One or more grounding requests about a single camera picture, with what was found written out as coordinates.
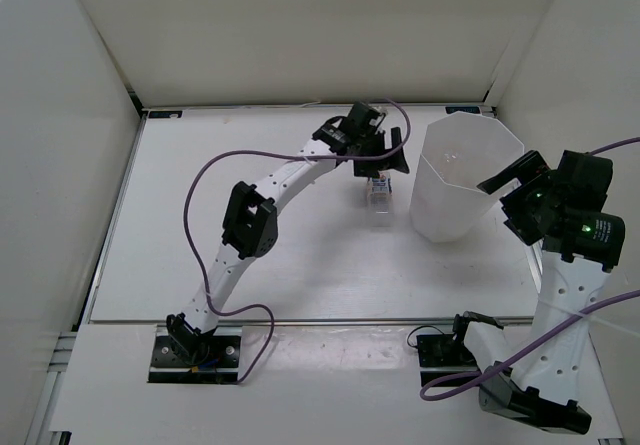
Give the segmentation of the white cap labeled bottle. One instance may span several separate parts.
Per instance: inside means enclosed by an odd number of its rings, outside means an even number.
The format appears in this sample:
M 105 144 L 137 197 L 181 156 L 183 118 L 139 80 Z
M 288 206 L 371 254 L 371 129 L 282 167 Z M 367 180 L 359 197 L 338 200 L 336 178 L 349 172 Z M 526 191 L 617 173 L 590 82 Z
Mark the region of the white cap labeled bottle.
M 391 174 L 380 172 L 366 182 L 366 216 L 372 227 L 390 227 L 394 221 L 393 188 Z

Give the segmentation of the white octagonal plastic bin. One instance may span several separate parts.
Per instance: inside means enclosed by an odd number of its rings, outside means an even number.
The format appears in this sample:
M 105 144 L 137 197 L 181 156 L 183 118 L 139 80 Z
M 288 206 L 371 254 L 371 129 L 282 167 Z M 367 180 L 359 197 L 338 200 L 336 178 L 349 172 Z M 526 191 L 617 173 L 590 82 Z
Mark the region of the white octagonal plastic bin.
M 499 120 L 454 112 L 427 126 L 409 215 L 433 243 L 453 242 L 471 230 L 508 192 L 488 194 L 478 185 L 525 153 L 524 144 Z

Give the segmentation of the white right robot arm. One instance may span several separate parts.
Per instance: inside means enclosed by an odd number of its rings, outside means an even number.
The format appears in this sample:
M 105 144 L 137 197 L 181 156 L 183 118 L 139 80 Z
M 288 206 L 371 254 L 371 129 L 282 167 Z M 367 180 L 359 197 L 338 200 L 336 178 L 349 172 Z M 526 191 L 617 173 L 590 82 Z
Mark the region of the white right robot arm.
M 500 200 L 506 226 L 524 244 L 541 245 L 541 286 L 522 358 L 513 356 L 503 331 L 487 319 L 449 340 L 460 364 L 498 371 L 479 384 L 485 412 L 554 433 L 584 435 L 590 415 L 578 404 L 578 377 L 588 338 L 586 307 L 594 304 L 618 265 L 625 240 L 622 218 L 603 211 L 613 162 L 564 151 L 550 168 L 529 151 L 478 184 L 492 194 L 516 180 Z

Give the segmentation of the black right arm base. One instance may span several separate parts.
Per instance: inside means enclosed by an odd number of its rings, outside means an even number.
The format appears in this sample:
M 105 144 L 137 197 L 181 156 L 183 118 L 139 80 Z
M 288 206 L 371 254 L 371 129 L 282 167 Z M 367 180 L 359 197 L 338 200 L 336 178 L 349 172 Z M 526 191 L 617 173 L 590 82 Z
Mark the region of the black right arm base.
M 406 343 L 418 354 L 421 385 L 459 373 L 478 372 L 473 355 L 463 345 L 464 335 L 476 315 L 456 315 L 450 332 L 435 325 L 421 325 L 409 332 Z

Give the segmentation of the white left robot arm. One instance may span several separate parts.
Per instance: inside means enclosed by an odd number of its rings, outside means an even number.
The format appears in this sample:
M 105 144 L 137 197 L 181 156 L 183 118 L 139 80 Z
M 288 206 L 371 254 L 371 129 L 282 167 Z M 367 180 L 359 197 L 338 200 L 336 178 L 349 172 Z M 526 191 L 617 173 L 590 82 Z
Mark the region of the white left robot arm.
M 383 119 L 376 111 L 362 119 L 332 117 L 296 154 L 282 155 L 280 168 L 255 183 L 240 181 L 232 188 L 212 264 L 194 255 L 202 273 L 198 292 L 179 313 L 166 318 L 172 350 L 187 366 L 212 361 L 212 336 L 228 314 L 224 306 L 248 267 L 276 244 L 278 215 L 294 197 L 348 161 L 365 175 L 408 172 L 403 147 L 411 129 L 384 132 L 379 128 Z

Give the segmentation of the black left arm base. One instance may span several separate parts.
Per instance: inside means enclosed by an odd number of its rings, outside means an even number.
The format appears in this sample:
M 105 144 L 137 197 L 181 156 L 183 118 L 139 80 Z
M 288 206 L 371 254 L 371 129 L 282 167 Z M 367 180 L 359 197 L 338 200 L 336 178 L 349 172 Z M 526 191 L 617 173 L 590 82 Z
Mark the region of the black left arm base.
M 151 384 L 232 385 L 239 378 L 241 327 L 218 327 L 200 333 L 184 321 L 158 326 L 147 382 Z

